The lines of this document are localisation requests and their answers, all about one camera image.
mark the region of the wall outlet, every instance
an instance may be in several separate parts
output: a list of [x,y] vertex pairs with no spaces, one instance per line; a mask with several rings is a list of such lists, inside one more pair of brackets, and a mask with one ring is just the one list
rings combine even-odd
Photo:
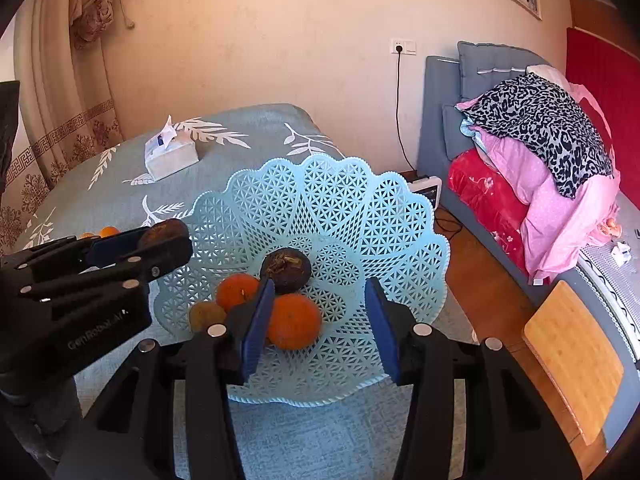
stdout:
[[402,47],[402,54],[407,54],[409,56],[415,56],[417,45],[414,40],[398,40],[392,39],[390,45],[390,52],[392,54],[397,54],[396,46],[400,45]]

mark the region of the white pillow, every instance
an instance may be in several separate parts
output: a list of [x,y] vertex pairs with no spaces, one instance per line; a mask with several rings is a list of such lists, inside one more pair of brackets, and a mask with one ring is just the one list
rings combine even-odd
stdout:
[[569,92],[571,87],[569,86],[569,82],[564,77],[564,74],[560,72],[557,68],[553,68],[549,65],[531,65],[527,66],[527,73],[533,72],[536,75],[546,79],[547,81],[557,84],[560,88]]

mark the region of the bed frame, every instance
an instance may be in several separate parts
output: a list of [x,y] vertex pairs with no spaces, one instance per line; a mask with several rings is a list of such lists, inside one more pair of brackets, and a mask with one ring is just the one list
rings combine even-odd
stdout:
[[442,105],[454,105],[460,101],[462,101],[460,62],[448,57],[427,57],[422,129],[418,148],[418,177],[438,176],[442,179],[440,203],[478,238],[480,243],[510,273],[536,307],[545,301],[558,280],[564,280],[598,321],[625,369],[616,400],[603,427],[607,449],[610,449],[626,428],[640,401],[640,378],[629,342],[620,328],[612,308],[598,292],[596,286],[578,267],[561,273],[551,285],[529,285],[527,276],[509,259],[489,231],[478,223],[473,211],[449,189],[447,183],[451,162],[447,158],[444,141]]

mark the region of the perforated basket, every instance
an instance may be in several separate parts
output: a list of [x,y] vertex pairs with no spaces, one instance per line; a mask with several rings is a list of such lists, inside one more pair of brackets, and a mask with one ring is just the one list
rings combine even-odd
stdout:
[[260,170],[233,174],[223,192],[203,193],[184,218],[193,258],[159,280],[158,321],[178,339],[191,337],[189,307],[215,296],[235,272],[258,276],[264,257],[281,247],[312,263],[301,291],[322,310],[318,341],[300,351],[264,349],[242,402],[320,406],[382,380],[364,309],[364,282],[378,277],[390,300],[432,322],[446,298],[447,239],[433,232],[433,209],[397,173],[372,173],[359,158],[323,154],[299,166],[276,158]]

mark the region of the wooden floor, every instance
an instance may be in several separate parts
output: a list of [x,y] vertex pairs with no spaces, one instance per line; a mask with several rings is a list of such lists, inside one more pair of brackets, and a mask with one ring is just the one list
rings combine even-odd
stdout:
[[[436,211],[436,216],[452,218],[442,208]],[[452,234],[443,232],[437,225],[434,225],[434,229],[447,237]],[[604,438],[601,432],[594,444],[587,446],[584,443],[560,394],[522,340],[524,325],[534,313],[529,298],[498,260],[466,228],[453,237],[450,246],[447,284],[466,312],[478,338],[482,340],[494,336],[501,339],[517,359],[571,443],[586,478],[606,454]]]

